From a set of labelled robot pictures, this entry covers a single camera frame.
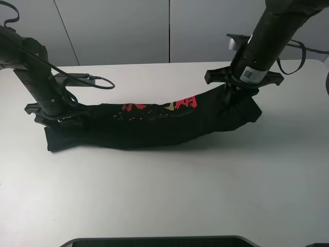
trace table surface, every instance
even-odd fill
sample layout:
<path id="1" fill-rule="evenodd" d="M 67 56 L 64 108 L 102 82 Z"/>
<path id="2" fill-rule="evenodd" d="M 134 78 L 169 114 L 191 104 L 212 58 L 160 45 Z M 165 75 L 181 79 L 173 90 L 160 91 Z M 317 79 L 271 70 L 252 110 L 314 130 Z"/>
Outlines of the table surface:
<path id="1" fill-rule="evenodd" d="M 300 61 L 283 61 L 293 71 Z M 84 104 L 165 103 L 205 92 L 228 62 L 66 67 L 115 82 L 70 90 Z M 47 151 L 33 98 L 0 71 L 0 246 L 75 238 L 240 235 L 264 247 L 329 242 L 328 69 L 307 60 L 261 89 L 257 123 L 147 151 Z"/>

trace robotic arm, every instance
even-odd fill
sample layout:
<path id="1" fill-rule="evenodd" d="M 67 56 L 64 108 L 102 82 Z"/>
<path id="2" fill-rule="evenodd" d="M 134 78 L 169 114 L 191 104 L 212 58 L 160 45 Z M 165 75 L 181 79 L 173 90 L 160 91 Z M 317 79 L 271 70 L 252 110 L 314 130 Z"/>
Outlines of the robotic arm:
<path id="1" fill-rule="evenodd" d="M 328 0 L 266 0 L 266 9 L 250 38 L 228 35 L 238 47 L 230 66 L 231 82 L 248 88 L 259 88 L 270 83 L 279 85 L 283 78 L 273 73 L 271 78 L 266 78 L 268 71 L 296 31 L 310 17 L 327 7 Z M 209 71 L 207 82 L 218 81 L 222 73 L 223 70 Z"/>
<path id="2" fill-rule="evenodd" d="M 0 4 L 14 8 L 4 1 Z M 79 144 L 114 148 L 178 144 L 214 131 L 232 131 L 248 122 L 255 122 L 262 112 L 252 96 L 262 86 L 271 83 L 280 85 L 283 76 L 269 72 L 270 68 L 276 60 L 281 67 L 278 56 L 295 32 L 326 7 L 329 7 L 329 0 L 266 0 L 266 9 L 251 37 L 228 34 L 237 48 L 231 65 L 206 73 L 208 84 L 225 84 L 204 94 L 179 100 L 176 105 L 174 102 L 168 105 L 91 106 L 78 103 L 77 98 L 66 89 L 63 78 L 100 89 L 113 89 L 114 84 L 87 74 L 85 79 L 104 79 L 112 84 L 110 87 L 93 85 L 79 79 L 80 76 L 56 68 L 48 63 L 47 50 L 43 45 L 32 38 L 22 38 L 12 28 L 6 27 L 7 22 L 13 21 L 6 21 L 5 27 L 0 26 L 0 65 L 14 69 L 36 100 L 36 103 L 28 104 L 25 111 L 35 114 L 35 122 L 46 126 L 49 151 Z M 299 45 L 303 49 L 304 61 L 306 47 L 302 43 Z M 62 75 L 54 77 L 51 68 Z M 124 114 L 118 116 L 125 110 L 129 114 L 133 112 L 133 105 L 143 111 L 138 114 L 145 115 L 126 115 L 126 119 Z"/>

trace gray wall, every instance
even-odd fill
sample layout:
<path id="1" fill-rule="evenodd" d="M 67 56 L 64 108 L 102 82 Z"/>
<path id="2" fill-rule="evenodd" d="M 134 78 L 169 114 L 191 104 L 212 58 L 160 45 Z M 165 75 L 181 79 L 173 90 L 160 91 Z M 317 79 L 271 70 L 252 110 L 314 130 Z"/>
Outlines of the gray wall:
<path id="1" fill-rule="evenodd" d="M 169 0 L 56 3 L 81 65 L 169 62 Z"/>
<path id="2" fill-rule="evenodd" d="M 49 61 L 54 65 L 78 65 L 64 25 L 53 0 L 8 0 L 17 7 L 21 19 L 8 26 L 23 37 L 31 37 L 45 45 Z M 14 10 L 0 5 L 0 24 L 16 17 Z"/>
<path id="3" fill-rule="evenodd" d="M 171 62 L 230 61 L 227 33 L 251 35 L 265 0 L 171 0 Z M 329 50 L 329 9 L 311 18 L 294 36 L 306 46 Z M 283 59 L 300 59 L 301 50 L 286 48 Z M 308 53 L 324 61 L 327 55 Z"/>
<path id="4" fill-rule="evenodd" d="M 9 1 L 21 14 L 9 26 L 45 45 L 50 62 L 62 66 L 78 65 L 73 48 L 81 65 L 166 63 L 169 55 L 171 62 L 230 61 L 235 52 L 226 33 L 251 34 L 265 9 L 265 0 L 171 0 L 170 8 L 169 0 Z M 15 15 L 0 6 L 1 24 Z M 294 38 L 329 50 L 327 23 L 329 9 Z M 301 50 L 288 47 L 281 58 L 300 59 Z M 327 55 L 309 52 L 307 58 L 325 61 Z"/>

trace red text print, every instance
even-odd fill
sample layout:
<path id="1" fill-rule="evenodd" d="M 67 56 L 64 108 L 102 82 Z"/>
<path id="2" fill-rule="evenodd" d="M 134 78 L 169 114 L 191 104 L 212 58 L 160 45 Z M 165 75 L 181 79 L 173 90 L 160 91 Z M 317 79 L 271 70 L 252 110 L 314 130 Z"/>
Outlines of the red text print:
<path id="1" fill-rule="evenodd" d="M 179 100 L 179 101 L 176 102 L 175 109 L 179 109 L 179 107 L 181 105 L 185 105 L 186 107 L 196 108 L 197 107 L 196 99 L 193 96 L 193 97 L 190 97 L 190 98 L 187 98 L 187 99 Z"/>

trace black cloth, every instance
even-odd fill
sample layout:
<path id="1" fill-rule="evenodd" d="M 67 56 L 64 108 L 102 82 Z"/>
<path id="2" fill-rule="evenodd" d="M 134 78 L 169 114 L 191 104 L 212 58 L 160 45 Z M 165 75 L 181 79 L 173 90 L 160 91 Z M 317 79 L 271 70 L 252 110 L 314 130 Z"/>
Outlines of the black cloth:
<path id="1" fill-rule="evenodd" d="M 163 105 L 91 105 L 85 130 L 45 128 L 48 150 L 76 145 L 117 149 L 168 146 L 255 122 L 262 112 L 251 96 L 241 94 L 227 103 L 225 87 Z"/>

